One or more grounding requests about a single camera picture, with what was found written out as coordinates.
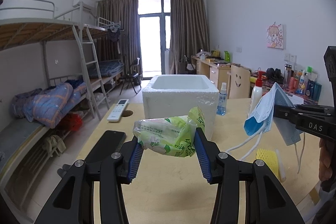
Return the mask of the right hand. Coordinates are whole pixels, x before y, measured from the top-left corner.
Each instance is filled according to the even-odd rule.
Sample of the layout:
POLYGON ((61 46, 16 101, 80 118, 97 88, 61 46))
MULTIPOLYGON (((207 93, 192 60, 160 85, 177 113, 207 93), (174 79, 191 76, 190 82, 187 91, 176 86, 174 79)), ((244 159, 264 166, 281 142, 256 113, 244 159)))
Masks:
POLYGON ((322 188, 329 191, 335 184, 335 143, 321 138, 319 148, 318 177, 323 184, 322 188))

